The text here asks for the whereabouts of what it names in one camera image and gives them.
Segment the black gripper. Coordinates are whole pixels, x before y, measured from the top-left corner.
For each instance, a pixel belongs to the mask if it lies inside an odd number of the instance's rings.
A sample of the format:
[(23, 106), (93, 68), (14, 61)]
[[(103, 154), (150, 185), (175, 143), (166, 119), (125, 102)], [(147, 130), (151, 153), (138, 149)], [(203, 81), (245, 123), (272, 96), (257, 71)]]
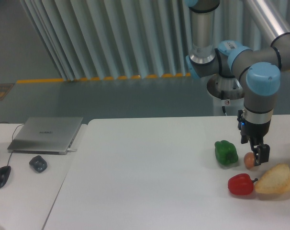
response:
[(254, 157), (254, 166), (269, 161), (270, 146), (263, 144), (263, 137), (268, 133), (271, 122), (271, 111), (254, 113), (248, 109), (238, 110), (238, 129), (241, 135), (241, 144), (250, 143)]

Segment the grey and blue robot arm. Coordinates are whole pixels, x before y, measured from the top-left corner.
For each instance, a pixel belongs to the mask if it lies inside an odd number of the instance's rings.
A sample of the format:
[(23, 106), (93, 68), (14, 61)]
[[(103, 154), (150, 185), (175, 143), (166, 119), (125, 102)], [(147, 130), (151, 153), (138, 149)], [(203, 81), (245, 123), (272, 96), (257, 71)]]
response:
[(264, 143), (280, 88), (280, 76), (290, 70), (290, 26), (268, 0), (245, 0), (268, 48), (252, 50), (237, 41), (222, 41), (213, 47), (214, 12), (217, 0), (188, 0), (192, 14), (192, 49), (187, 65), (192, 77), (211, 76), (208, 92), (222, 100), (243, 99), (238, 111), (241, 143), (249, 143), (259, 166), (269, 160), (269, 145)]

